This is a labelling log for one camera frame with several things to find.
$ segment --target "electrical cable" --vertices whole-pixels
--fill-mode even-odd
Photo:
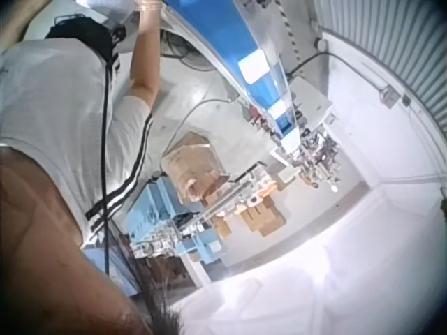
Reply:
[[[197,105],[195,105],[194,107],[191,108],[191,110],[189,112],[187,112],[187,114],[185,115],[185,117],[183,118],[183,120],[180,122],[180,124],[177,126],[177,128],[175,129],[173,136],[170,138],[168,144],[166,145],[163,153],[161,154],[160,157],[160,171],[162,171],[161,169],[161,159],[165,156],[166,152],[169,150],[171,144],[174,142],[175,138],[177,137],[177,134],[179,132],[179,130],[183,127],[184,123],[187,121],[187,119],[191,116],[191,114],[194,113],[195,110],[197,110],[197,108],[199,108],[201,105],[204,105],[206,103],[234,103],[236,99],[233,100],[224,100],[224,99],[218,99],[218,98],[213,98],[213,99],[207,99],[207,100],[202,100],[201,102],[199,102]]]
[[[328,56],[332,56],[332,57],[338,59],[339,61],[341,61],[344,65],[348,66],[352,71],[354,71],[357,75],[359,75],[366,82],[368,82],[371,86],[373,86],[377,91],[382,92],[384,90],[384,88],[378,87],[373,81],[371,81],[369,78],[365,77],[359,70],[354,68],[351,64],[349,64],[347,61],[342,59],[340,56],[338,56],[337,54],[333,54],[331,52],[327,52],[327,51],[318,52],[315,55],[310,56],[308,59],[305,59],[301,64],[298,64],[294,69],[292,69],[290,72],[286,73],[287,79],[288,80],[293,79],[294,78],[293,75],[296,73],[296,71],[300,70],[304,65],[306,65],[310,61],[313,61],[315,58],[322,56],[324,54],[326,54]]]
[[[103,106],[103,125],[101,129],[101,191],[103,194],[103,212],[104,212],[104,272],[109,276],[109,225],[107,209],[107,181],[105,179],[105,141],[107,137],[107,108],[109,99],[109,72],[112,73],[112,64],[105,66],[105,91]]]
[[[160,29],[160,42],[163,40],[163,37],[165,35],[165,31],[163,29]],[[176,55],[176,54],[161,54],[164,58],[172,58],[172,59],[182,59],[187,56],[186,55]]]
[[[216,70],[215,68],[209,68],[209,69],[196,68],[195,66],[192,66],[192,65],[188,64],[187,62],[185,62],[185,61],[183,60],[183,58],[186,58],[186,57],[189,55],[189,53],[191,52],[191,51],[189,50],[189,48],[188,48],[188,45],[187,45],[186,43],[184,44],[184,46],[185,46],[185,48],[186,48],[186,51],[187,51],[186,54],[183,54],[183,55],[177,55],[177,54],[175,53],[175,51],[174,51],[173,44],[171,43],[171,40],[170,40],[170,33],[169,33],[169,32],[166,34],[166,42],[167,42],[167,44],[168,44],[168,47],[169,47],[170,51],[173,53],[173,55],[174,55],[174,56],[181,57],[181,58],[179,58],[180,63],[182,63],[182,64],[185,65],[186,67],[190,68],[191,70],[195,70],[195,71],[198,71],[198,72],[212,72],[212,71],[215,71],[215,70]]]

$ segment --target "white panel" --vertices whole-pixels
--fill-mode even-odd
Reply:
[[[390,83],[400,94],[405,93],[371,59],[336,38],[325,37],[332,52],[383,83],[381,86]],[[390,110],[381,104],[378,91],[350,68],[336,59],[331,59],[330,64],[329,97],[336,115],[330,127],[358,148],[381,179],[420,179],[446,172],[447,147],[415,101],[413,109],[397,103]]]

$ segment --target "brown cardboard box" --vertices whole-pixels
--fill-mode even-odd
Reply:
[[[252,232],[260,230],[264,225],[275,219],[274,212],[265,206],[264,202],[255,207],[247,208],[240,215]]]
[[[264,225],[260,230],[259,233],[266,237],[267,235],[272,234],[273,232],[277,231],[280,227],[286,224],[286,220],[284,217],[277,211],[276,213],[277,217],[267,225]]]
[[[162,158],[162,165],[183,203],[201,200],[227,180],[208,139],[192,131]]]
[[[214,216],[211,219],[212,225],[214,229],[217,231],[217,234],[221,239],[225,239],[228,235],[231,235],[230,226],[227,224],[224,218],[219,218],[218,216]]]
[[[274,206],[270,197],[260,204],[242,212],[241,217],[252,232],[259,231],[265,237],[286,224],[286,220]]]

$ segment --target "black cable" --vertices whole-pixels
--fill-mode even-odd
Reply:
[[[344,65],[348,66],[352,71],[354,71],[355,73],[357,73],[357,75],[359,75],[361,78],[363,78],[366,82],[368,82],[371,86],[373,86],[377,91],[382,92],[383,88],[378,87],[373,81],[371,81],[370,79],[368,79],[367,77],[365,77],[359,70],[357,70],[356,68],[354,68],[351,64],[349,64],[347,61],[345,61],[344,59],[342,59],[340,56],[333,54],[331,52],[318,52],[313,56],[310,56],[308,59],[305,59],[301,64],[298,64],[293,70],[291,70],[290,72],[286,73],[286,77],[288,80],[293,79],[293,75],[295,74],[296,71],[300,70],[304,65],[306,65],[307,63],[309,63],[310,61],[314,60],[315,58],[317,58],[318,56],[321,56],[323,54],[326,54],[328,56],[332,56],[336,59],[338,59],[339,61],[341,61]]]
[[[188,63],[186,63],[186,62],[183,60],[183,58],[186,58],[186,57],[188,56],[188,54],[190,53],[190,50],[188,49],[187,44],[185,43],[185,48],[186,48],[186,50],[187,50],[187,53],[186,53],[186,54],[183,54],[183,55],[177,55],[177,54],[175,54],[175,51],[174,51],[174,48],[173,48],[173,44],[172,44],[171,41],[170,41],[170,33],[169,33],[169,32],[166,34],[166,42],[167,42],[167,44],[168,44],[168,47],[169,47],[170,51],[171,51],[175,56],[181,56],[181,57],[182,57],[182,58],[179,58],[180,63],[182,63],[182,64],[185,65],[186,67],[190,68],[191,70],[195,70],[195,71],[198,71],[198,72],[212,72],[212,71],[215,71],[215,70],[216,70],[215,68],[210,68],[210,69],[196,68],[195,66],[192,66],[192,65],[189,65]]]
[[[107,108],[109,101],[109,72],[112,72],[112,64],[105,66],[105,91],[103,106],[103,127],[101,129],[101,190],[103,194],[104,212],[104,271],[109,276],[109,225],[107,213],[107,184],[105,179],[105,140],[107,137]]]

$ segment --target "skin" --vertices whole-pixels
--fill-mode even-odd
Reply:
[[[160,82],[159,20],[158,10],[141,13],[131,67],[129,94],[150,108]],[[152,334],[131,301],[79,249],[78,225],[45,171],[9,148],[0,147],[0,159],[0,329]]]

